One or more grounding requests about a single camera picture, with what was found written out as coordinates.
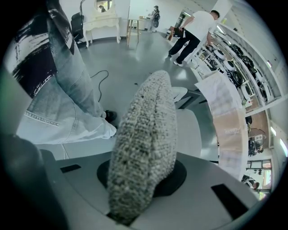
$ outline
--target light blue jeans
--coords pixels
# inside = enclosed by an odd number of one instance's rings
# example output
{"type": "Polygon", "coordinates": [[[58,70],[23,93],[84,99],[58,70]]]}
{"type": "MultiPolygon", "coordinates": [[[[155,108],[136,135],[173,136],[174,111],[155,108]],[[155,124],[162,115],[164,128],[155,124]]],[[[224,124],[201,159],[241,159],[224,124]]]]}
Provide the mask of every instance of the light blue jeans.
{"type": "Polygon", "coordinates": [[[47,19],[50,47],[57,74],[32,100],[17,134],[34,144],[59,144],[108,139],[116,132],[95,100],[90,75],[75,44],[71,54],[51,19],[47,19]]]}

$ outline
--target black circular base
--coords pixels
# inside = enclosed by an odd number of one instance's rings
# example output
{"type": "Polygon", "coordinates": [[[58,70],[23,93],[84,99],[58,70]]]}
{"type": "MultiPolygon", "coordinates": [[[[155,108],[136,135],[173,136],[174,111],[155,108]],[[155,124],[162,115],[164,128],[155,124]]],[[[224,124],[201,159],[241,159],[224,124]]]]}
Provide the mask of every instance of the black circular base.
{"type": "MultiPolygon", "coordinates": [[[[97,169],[97,177],[105,188],[107,188],[109,165],[110,160],[102,163],[97,169]]],[[[184,183],[186,176],[185,166],[176,160],[173,171],[156,186],[153,197],[172,195],[184,183]]]]}

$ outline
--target black shoe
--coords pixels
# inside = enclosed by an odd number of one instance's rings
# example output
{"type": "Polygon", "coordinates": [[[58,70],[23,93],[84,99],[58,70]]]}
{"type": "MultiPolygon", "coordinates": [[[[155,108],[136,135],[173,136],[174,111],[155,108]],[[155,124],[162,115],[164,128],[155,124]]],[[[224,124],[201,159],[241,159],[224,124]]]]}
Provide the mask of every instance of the black shoe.
{"type": "Polygon", "coordinates": [[[117,118],[117,113],[114,111],[106,110],[105,113],[105,120],[107,120],[109,123],[113,122],[117,118]]]}

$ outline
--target black pants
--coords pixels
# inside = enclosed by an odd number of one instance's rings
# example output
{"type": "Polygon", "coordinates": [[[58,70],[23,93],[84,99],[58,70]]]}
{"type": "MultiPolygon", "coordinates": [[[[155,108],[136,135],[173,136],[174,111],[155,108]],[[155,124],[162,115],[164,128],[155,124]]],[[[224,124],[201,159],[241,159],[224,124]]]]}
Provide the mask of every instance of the black pants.
{"type": "Polygon", "coordinates": [[[189,41],[188,45],[181,52],[180,56],[176,59],[176,61],[181,64],[183,60],[195,50],[195,48],[200,43],[200,40],[195,37],[193,34],[185,30],[185,38],[179,38],[176,44],[169,50],[170,55],[174,55],[178,53],[179,50],[183,47],[183,45],[189,41]]]}

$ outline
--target black office chair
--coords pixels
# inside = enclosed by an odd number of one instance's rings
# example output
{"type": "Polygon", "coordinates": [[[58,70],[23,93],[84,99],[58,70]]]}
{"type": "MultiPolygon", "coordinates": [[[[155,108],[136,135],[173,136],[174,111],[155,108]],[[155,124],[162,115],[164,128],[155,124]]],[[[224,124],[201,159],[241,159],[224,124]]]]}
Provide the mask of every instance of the black office chair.
{"type": "Polygon", "coordinates": [[[80,12],[74,14],[71,17],[72,33],[73,33],[74,40],[76,41],[76,44],[79,42],[80,39],[84,37],[83,36],[83,22],[84,22],[84,15],[82,15],[80,12]]]}

